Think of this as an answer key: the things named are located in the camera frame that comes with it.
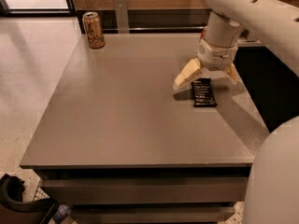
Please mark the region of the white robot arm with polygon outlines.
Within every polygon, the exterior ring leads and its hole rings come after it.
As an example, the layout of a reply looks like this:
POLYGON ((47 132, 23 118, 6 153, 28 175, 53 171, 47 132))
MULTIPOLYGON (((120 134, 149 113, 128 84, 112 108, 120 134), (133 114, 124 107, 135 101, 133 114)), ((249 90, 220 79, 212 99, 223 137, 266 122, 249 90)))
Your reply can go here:
MULTIPOLYGON (((174 80, 179 90, 222 70, 236 81, 233 58, 245 29, 299 76, 299 8, 278 0, 206 0, 211 8, 196 57, 174 80)), ((263 141, 251 166, 243 224, 299 224, 299 117, 278 126, 263 141)))

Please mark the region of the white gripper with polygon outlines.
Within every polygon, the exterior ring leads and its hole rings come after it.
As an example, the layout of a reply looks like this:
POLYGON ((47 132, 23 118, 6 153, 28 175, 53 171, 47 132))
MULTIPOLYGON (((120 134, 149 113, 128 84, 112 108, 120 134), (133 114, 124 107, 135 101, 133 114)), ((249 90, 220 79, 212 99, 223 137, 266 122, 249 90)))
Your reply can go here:
POLYGON ((232 63, 237 52, 237 45, 230 48, 219 48, 209 45, 204 38, 199 41, 196 57, 190 59, 177 75, 173 83, 175 91, 183 88, 188 82, 199 78, 202 74, 201 64, 208 70, 223 70, 233 85, 238 83, 238 73, 232 63))

